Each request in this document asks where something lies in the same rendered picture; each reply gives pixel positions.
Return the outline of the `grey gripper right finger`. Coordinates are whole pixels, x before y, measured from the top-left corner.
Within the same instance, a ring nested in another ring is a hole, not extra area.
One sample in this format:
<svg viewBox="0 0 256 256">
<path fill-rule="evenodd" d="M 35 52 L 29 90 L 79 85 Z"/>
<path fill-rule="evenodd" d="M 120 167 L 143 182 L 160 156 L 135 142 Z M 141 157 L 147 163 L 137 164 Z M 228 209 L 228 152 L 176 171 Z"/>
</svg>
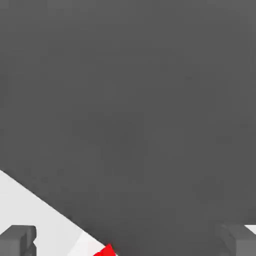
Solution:
<svg viewBox="0 0 256 256">
<path fill-rule="evenodd" d="M 256 256 L 256 234 L 245 225 L 221 224 L 216 233 L 224 244 L 218 256 Z"/>
</svg>

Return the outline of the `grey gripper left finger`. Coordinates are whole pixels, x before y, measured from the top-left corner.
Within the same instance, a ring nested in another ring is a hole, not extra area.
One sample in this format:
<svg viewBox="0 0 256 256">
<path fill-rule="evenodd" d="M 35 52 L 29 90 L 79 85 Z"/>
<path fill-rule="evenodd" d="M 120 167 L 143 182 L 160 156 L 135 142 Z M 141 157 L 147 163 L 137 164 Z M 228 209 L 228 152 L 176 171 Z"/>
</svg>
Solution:
<svg viewBox="0 0 256 256">
<path fill-rule="evenodd" d="M 34 225 L 11 225 L 0 234 L 0 256 L 37 256 Z"/>
</svg>

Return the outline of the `small red cube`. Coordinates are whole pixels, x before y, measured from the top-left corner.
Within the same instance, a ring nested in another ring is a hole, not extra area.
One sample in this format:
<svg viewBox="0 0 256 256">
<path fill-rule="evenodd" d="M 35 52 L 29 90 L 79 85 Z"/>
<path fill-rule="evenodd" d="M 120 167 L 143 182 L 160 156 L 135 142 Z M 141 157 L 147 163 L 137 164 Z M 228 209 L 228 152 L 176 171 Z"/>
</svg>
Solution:
<svg viewBox="0 0 256 256">
<path fill-rule="evenodd" d="M 95 253 L 93 256 L 117 256 L 112 245 L 109 243 L 103 249 Z"/>
</svg>

